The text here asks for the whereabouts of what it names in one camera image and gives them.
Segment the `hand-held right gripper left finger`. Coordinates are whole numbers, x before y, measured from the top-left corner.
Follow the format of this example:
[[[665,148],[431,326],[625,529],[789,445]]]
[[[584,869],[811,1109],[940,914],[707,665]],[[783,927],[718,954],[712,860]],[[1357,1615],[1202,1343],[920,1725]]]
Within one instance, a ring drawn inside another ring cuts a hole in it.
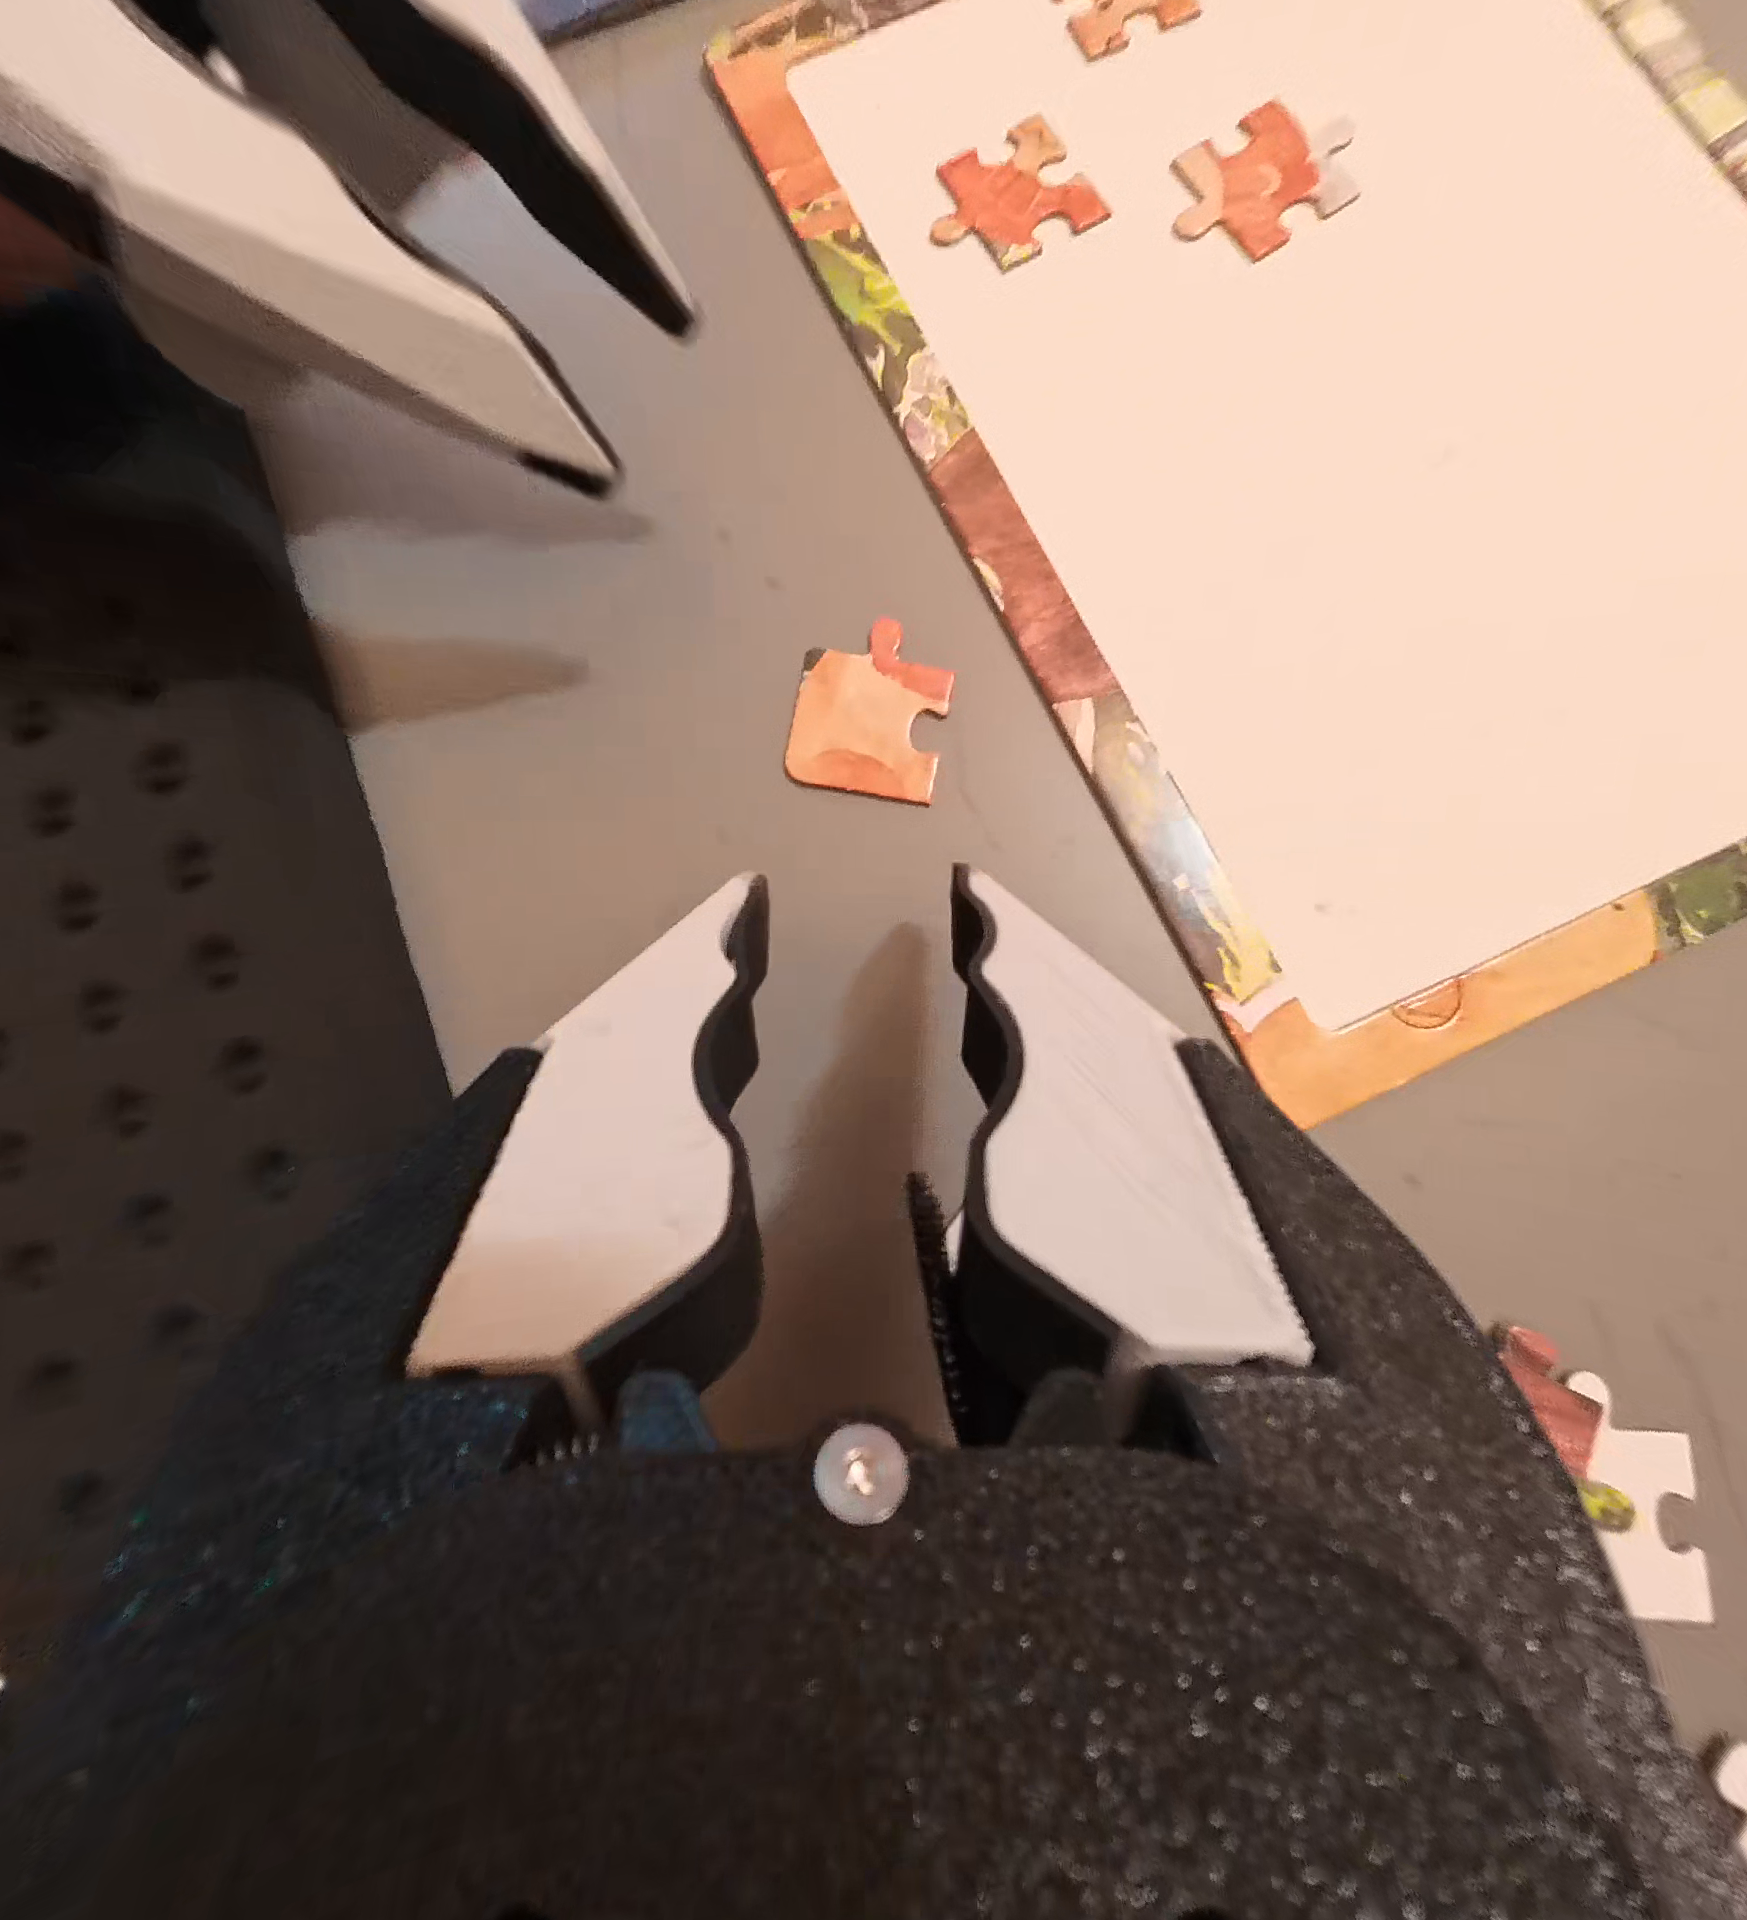
[[[535,1040],[405,1358],[411,1378],[544,1378],[603,1427],[629,1378],[708,1385],[760,1321],[733,1109],[760,1066],[765,876],[739,873]]]

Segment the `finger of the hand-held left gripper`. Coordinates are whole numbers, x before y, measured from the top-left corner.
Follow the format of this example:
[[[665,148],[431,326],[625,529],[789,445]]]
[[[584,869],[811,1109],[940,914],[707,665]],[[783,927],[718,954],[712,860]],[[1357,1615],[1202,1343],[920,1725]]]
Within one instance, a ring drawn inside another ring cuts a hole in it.
[[[121,5],[0,5],[0,158],[66,188],[138,295],[580,491],[617,488],[613,449],[510,315]]]
[[[515,5],[211,3],[214,50],[367,207],[404,226],[453,155],[672,338],[691,292]]]

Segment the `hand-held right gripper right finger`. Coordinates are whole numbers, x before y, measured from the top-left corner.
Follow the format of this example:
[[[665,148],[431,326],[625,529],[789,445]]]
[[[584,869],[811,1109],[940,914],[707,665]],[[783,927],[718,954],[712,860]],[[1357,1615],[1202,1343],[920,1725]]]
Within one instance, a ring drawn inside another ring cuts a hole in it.
[[[1315,1385],[1186,1029],[979,865],[953,869],[950,934],[981,1097],[954,1323],[1006,1426],[1083,1395],[1090,1432],[1128,1438],[1161,1375]]]

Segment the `red orange jigsaw piece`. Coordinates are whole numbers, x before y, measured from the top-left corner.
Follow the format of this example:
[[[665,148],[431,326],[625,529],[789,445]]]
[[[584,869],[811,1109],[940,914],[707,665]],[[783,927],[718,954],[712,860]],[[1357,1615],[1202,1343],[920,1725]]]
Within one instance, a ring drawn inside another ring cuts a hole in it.
[[[998,161],[969,150],[936,167],[950,212],[935,219],[932,246],[953,248],[975,237],[1005,273],[1041,256],[1041,227],[1063,224],[1082,236],[1112,219],[1112,207],[1086,175],[1047,180],[1050,169],[1065,161],[1067,144],[1045,115],[1010,125],[1005,148]]]

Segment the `orange corner jigsaw piece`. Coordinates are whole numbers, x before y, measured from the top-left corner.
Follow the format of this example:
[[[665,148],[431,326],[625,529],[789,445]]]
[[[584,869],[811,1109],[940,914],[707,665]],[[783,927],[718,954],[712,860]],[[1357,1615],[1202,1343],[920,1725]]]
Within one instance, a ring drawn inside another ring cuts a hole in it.
[[[892,804],[935,802],[939,755],[916,746],[920,716],[946,719],[956,677],[909,661],[905,625],[882,616],[861,650],[811,649],[785,751],[794,783]]]

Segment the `pile of jigsaw pieces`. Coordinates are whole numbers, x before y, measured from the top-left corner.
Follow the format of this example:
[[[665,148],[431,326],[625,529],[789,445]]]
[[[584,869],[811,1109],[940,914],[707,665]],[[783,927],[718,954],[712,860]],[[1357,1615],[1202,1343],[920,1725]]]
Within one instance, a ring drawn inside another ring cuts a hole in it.
[[[1577,1483],[1628,1616],[1714,1624],[1707,1559],[1697,1545],[1674,1541],[1660,1514],[1670,1501],[1697,1499],[1691,1438],[1616,1426],[1606,1381],[1589,1371],[1562,1371],[1559,1347],[1540,1333],[1506,1324],[1493,1344]],[[1747,1864],[1747,1742],[1726,1746],[1709,1774]]]

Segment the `orange tan jigsaw piece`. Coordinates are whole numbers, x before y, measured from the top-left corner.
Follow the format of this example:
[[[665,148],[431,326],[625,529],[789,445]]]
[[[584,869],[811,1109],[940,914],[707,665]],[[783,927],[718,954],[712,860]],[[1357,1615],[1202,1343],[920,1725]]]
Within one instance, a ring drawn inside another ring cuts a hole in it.
[[[1080,3],[1067,5],[1067,32],[1086,61],[1106,61],[1126,50],[1137,19],[1163,34],[1202,13],[1204,3]]]

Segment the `animal jigsaw puzzle board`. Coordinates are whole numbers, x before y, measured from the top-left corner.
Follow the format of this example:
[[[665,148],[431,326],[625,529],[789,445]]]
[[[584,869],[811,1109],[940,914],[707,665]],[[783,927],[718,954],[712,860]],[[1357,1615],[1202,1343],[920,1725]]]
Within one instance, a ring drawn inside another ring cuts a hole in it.
[[[777,5],[704,61],[1245,1066],[1303,1128],[1747,923],[1747,94],[1691,5]],[[1179,154],[1346,118],[1251,262]],[[1000,272],[1041,112],[1112,219]]]

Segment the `orange striped jigsaw piece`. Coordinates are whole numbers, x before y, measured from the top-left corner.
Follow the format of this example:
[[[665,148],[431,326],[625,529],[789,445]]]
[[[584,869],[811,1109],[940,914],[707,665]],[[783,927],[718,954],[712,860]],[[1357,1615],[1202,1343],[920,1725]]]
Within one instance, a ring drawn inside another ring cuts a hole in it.
[[[1357,134],[1350,119],[1306,123],[1268,101],[1240,115],[1236,132],[1243,140],[1233,154],[1202,142],[1174,158],[1174,177],[1187,193],[1174,218],[1176,240],[1190,244],[1223,229],[1251,262],[1262,262],[1289,244],[1295,209],[1324,221],[1359,199],[1342,161]]]

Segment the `grey desk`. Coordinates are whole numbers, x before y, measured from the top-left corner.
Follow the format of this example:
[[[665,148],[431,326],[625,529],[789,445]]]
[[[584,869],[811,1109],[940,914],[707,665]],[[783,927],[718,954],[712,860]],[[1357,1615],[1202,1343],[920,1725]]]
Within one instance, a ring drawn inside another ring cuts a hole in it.
[[[410,207],[541,332],[621,452],[614,500],[321,379],[261,439],[453,1084],[763,871],[739,1124],[765,1315],[712,1424],[779,1446],[872,1410],[946,1442],[905,1183],[953,1197],[981,1116],[953,865],[1219,1029],[718,105],[707,44],[763,11],[676,5],[554,52],[694,291],[694,341],[622,317],[472,167]],[[912,728],[929,805],[785,773],[805,654],[882,616],[956,677]],[[1478,1318],[1550,1335],[1627,1426],[1691,1436],[1699,1501],[1670,1515],[1719,1618],[1645,1637],[1684,1742],[1747,1742],[1747,923],[1317,1140]]]

